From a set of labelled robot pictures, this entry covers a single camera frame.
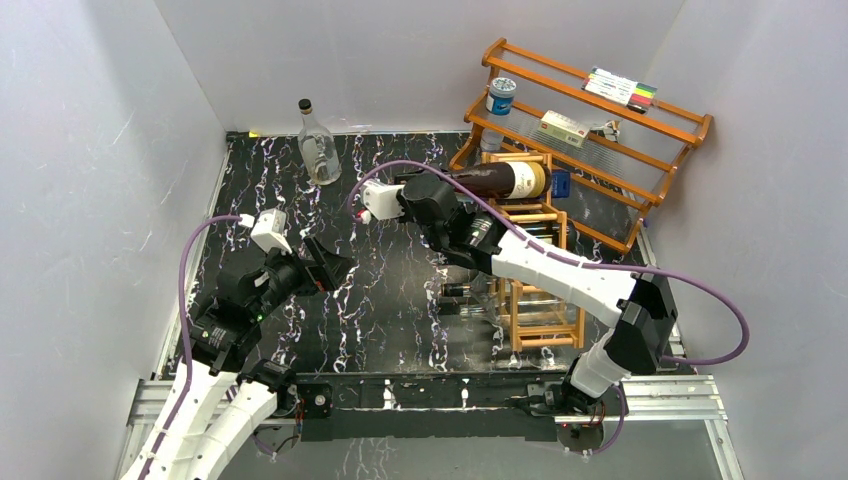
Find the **black table surface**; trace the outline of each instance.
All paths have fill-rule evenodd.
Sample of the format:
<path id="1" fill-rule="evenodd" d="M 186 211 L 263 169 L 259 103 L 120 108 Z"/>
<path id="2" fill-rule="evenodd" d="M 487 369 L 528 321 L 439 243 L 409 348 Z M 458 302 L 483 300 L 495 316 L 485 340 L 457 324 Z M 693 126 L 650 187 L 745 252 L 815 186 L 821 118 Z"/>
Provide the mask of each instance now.
<path id="1" fill-rule="evenodd" d="M 463 281 L 469 272 L 439 262 L 415 225 L 394 221 L 354 224 L 344 200 L 363 173 L 394 159 L 446 166 L 466 133 L 338 135 L 342 176 L 328 186 L 308 180 L 296 137 L 228 135 L 229 154 L 215 214 L 280 208 L 287 214 L 287 238 L 314 235 L 326 248 L 354 259 L 347 282 L 337 291 L 292 298 L 263 321 L 263 338 L 248 359 L 261 356 L 298 372 L 464 372 L 506 369 L 565 369 L 571 347 L 529 348 L 513 353 L 502 329 L 480 319 L 439 313 L 445 282 Z M 380 178 L 388 180 L 381 172 Z M 605 205 L 585 205 L 615 221 Z M 569 250 L 595 260 L 641 264 L 638 245 L 625 256 L 569 228 Z M 210 229 L 197 274 L 195 298 L 214 291 L 215 276 L 235 251 L 261 263 L 248 231 L 219 224 Z M 586 345 L 606 331 L 587 317 Z"/>

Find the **empty glass bottle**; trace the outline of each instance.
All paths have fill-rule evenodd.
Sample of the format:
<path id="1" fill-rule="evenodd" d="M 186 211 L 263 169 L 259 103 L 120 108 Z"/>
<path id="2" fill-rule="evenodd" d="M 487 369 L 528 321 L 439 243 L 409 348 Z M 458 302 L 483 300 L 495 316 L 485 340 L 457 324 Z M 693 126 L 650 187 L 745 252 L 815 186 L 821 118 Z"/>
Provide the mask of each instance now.
<path id="1" fill-rule="evenodd" d="M 309 178 L 317 185 L 333 183 L 342 174 L 333 136 L 312 116 L 309 99 L 304 98 L 297 106 L 303 115 L 303 129 L 297 135 L 297 146 Z"/>

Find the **wooden rack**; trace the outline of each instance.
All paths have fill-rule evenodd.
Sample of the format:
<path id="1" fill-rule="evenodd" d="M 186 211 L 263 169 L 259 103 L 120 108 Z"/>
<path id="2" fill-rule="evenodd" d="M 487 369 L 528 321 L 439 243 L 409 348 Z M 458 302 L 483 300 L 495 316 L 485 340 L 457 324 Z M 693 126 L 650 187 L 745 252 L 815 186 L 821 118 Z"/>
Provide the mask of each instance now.
<path id="1" fill-rule="evenodd" d="M 539 162 L 553 168 L 552 157 L 545 153 L 500 153 L 484 154 L 483 163 L 489 162 Z M 515 224 L 550 222 L 558 227 L 557 246 L 565 249 L 568 235 L 565 212 L 551 205 L 551 192 L 538 199 L 516 201 L 489 200 L 489 204 Z M 525 347 L 548 347 L 554 345 L 573 345 L 583 348 L 583 332 L 586 323 L 586 312 L 577 310 L 575 323 L 568 323 L 566 317 L 567 305 L 563 301 L 547 305 L 540 312 L 528 314 L 521 311 L 523 300 L 554 300 L 549 293 L 518 280 L 500 278 L 497 282 L 498 313 L 502 322 L 507 322 L 512 351 L 520 352 Z M 522 323 L 533 322 L 536 325 L 527 326 Z"/>
<path id="2" fill-rule="evenodd" d="M 516 60 L 522 64 L 530 63 L 538 66 L 539 70 L 546 73 L 555 72 L 557 79 L 549 78 L 534 69 L 519 66 L 510 60 Z M 483 66 L 490 68 L 490 81 L 504 74 L 520 77 L 604 110 L 621 120 L 633 122 L 634 124 L 651 129 L 682 144 L 677 155 L 670 162 L 651 157 L 595 133 L 590 133 L 586 142 L 584 142 L 583 148 L 577 149 L 545 134 L 536 132 L 539 119 L 541 119 L 545 112 L 530 105 L 517 101 L 513 102 L 512 111 L 508 116 L 509 121 L 500 121 L 504 117 L 497 117 L 486 110 L 485 103 L 488 88 L 483 91 L 465 113 L 465 121 L 473 124 L 471 135 L 462 149 L 451 159 L 450 168 L 459 169 L 467 166 L 467 158 L 479 145 L 484 128 L 494 130 L 509 138 L 511 142 L 504 142 L 502 145 L 507 151 L 522 151 L 513 145 L 513 143 L 520 143 L 530 149 L 550 153 L 556 161 L 554 168 L 563 168 L 572 172 L 573 194 L 576 192 L 588 193 L 589 191 L 595 192 L 595 195 L 601 193 L 614 202 L 626 207 L 624 210 L 628 212 L 628 221 L 631 223 L 631 226 L 628 227 L 629 230 L 627 228 L 625 229 L 628 230 L 625 235 L 614 236 L 609 232 L 602 232 L 591 225 L 575 221 L 573 215 L 571 219 L 578 231 L 596 238 L 622 253 L 629 251 L 633 246 L 636 235 L 648 211 L 660 205 L 665 199 L 680 165 L 689 152 L 697 148 L 704 141 L 713 118 L 711 115 L 698 115 L 669 103 L 661 101 L 654 103 L 651 110 L 657 109 L 683 119 L 686 123 L 694 124 L 693 131 L 688 132 L 652 118 L 649 115 L 636 113 L 602 97 L 583 91 L 579 84 L 578 86 L 573 86 L 560 81 L 578 79 L 582 82 L 588 75 L 587 72 L 511 45 L 507 43 L 505 38 L 499 39 L 486 50 L 483 55 Z M 621 178 L 620 174 L 612 172 L 608 168 L 593 164 L 587 158 L 583 158 L 598 154 L 614 156 L 616 162 L 636 161 L 648 165 L 659 170 L 661 174 L 660 181 L 655 188 L 648 190 Z"/>

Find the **yellow and white box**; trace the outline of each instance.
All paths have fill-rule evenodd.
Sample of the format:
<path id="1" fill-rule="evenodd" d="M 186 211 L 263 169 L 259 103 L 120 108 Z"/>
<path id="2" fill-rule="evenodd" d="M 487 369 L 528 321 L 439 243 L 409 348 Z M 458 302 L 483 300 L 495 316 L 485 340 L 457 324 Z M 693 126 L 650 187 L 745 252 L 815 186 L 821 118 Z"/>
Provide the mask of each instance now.
<path id="1" fill-rule="evenodd" d="M 538 130 L 578 148 L 583 146 L 583 140 L 586 140 L 586 136 L 589 135 L 589 127 L 553 110 L 548 110 L 548 113 L 542 117 Z"/>

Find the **black wire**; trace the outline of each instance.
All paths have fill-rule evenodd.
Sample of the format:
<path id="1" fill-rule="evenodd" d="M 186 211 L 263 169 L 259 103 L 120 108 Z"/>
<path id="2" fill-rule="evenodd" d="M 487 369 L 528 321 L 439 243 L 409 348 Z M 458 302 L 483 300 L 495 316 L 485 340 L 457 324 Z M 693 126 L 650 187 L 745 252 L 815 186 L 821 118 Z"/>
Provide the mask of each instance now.
<path id="1" fill-rule="evenodd" d="M 281 443 L 281 444 L 280 444 L 280 446 L 279 446 L 279 447 L 277 447 L 277 449 L 276 449 L 276 450 L 274 450 L 274 452 L 275 452 L 275 453 L 280 453 L 280 450 L 282 450 L 282 449 L 283 449 L 283 447 L 284 447 L 284 446 L 285 446 L 285 445 L 286 445 L 286 444 L 287 444 L 290 440 L 294 440 L 295 438 L 299 438 L 299 437 L 300 437 L 300 435 L 292 435 L 291 437 L 289 437 L 289 438 L 287 438 L 287 439 L 283 440 L 283 443 Z"/>

